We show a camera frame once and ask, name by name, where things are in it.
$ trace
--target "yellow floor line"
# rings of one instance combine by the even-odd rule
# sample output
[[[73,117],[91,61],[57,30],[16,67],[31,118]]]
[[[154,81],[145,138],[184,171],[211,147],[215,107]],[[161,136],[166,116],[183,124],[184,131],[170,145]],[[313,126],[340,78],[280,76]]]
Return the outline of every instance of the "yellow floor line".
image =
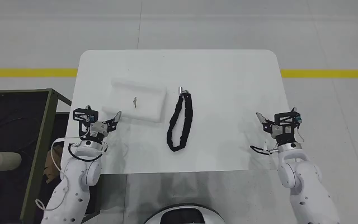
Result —
[[[281,70],[282,78],[358,78],[358,70]]]
[[[0,78],[61,78],[76,77],[74,68],[0,69]],[[358,70],[283,69],[282,78],[358,78]]]
[[[45,68],[45,69],[0,69],[0,78],[62,78],[76,77],[74,68]]]

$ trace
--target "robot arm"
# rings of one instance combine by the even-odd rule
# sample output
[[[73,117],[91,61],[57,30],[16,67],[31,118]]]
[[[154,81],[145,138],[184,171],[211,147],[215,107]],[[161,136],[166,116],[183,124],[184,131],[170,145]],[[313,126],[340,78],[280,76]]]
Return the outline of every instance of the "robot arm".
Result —
[[[275,122],[264,118],[260,113],[256,115],[263,130],[276,139],[277,147],[270,151],[251,148],[266,155],[279,153],[279,177],[282,185],[291,190],[290,201],[298,223],[339,224],[337,209],[321,184],[322,173],[319,167],[310,161],[301,144],[294,138],[295,128],[299,128],[302,123],[296,108],[288,113],[275,114]]]
[[[100,178],[102,165],[99,158],[108,147],[103,145],[103,139],[116,129],[120,117],[121,112],[118,112],[113,119],[98,122],[98,112],[90,106],[73,112],[73,119],[79,121],[81,142],[75,145],[75,152],[72,152],[71,144],[68,146],[72,158],[62,168],[62,181],[53,191],[41,223],[82,222],[90,201],[89,186],[96,185]]]

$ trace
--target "concrete floor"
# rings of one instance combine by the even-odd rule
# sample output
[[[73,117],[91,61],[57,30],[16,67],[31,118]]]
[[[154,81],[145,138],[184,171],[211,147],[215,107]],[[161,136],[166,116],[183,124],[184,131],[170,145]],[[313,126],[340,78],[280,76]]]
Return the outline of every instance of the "concrete floor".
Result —
[[[282,69],[358,69],[356,0],[0,1],[0,30],[1,68],[77,68],[88,49],[269,49]],[[0,89],[52,87],[70,99],[74,84],[0,79]],[[284,79],[341,223],[358,220],[356,86]],[[88,223],[142,223],[178,202],[213,207],[227,223],[296,223],[275,170],[106,175],[105,182],[102,213]]]

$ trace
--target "metal clasp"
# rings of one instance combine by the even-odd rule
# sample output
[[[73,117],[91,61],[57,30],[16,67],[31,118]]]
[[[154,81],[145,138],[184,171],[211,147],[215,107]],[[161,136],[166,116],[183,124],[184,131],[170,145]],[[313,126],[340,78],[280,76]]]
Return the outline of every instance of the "metal clasp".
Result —
[[[182,96],[183,94],[188,94],[188,93],[189,93],[189,91],[183,90],[182,86],[179,87],[179,96]]]

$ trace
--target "white tabletop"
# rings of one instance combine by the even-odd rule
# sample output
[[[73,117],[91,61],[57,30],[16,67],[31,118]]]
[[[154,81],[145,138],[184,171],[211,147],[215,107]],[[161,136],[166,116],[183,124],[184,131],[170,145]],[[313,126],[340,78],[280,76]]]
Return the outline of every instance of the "white tabletop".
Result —
[[[270,156],[258,155],[250,145],[275,142],[262,130],[255,112],[273,120],[289,110],[279,65],[268,50],[89,50],[79,62],[71,114],[91,105],[99,120],[113,115],[102,111],[113,77],[155,82],[166,86],[162,123],[122,118],[105,139],[103,174],[275,169]],[[169,120],[178,87],[188,89],[194,117],[187,145],[172,152],[167,146]],[[183,111],[173,132],[178,145]],[[78,135],[70,119],[66,136]],[[78,139],[66,140],[79,142]],[[69,158],[63,152],[62,165]]]

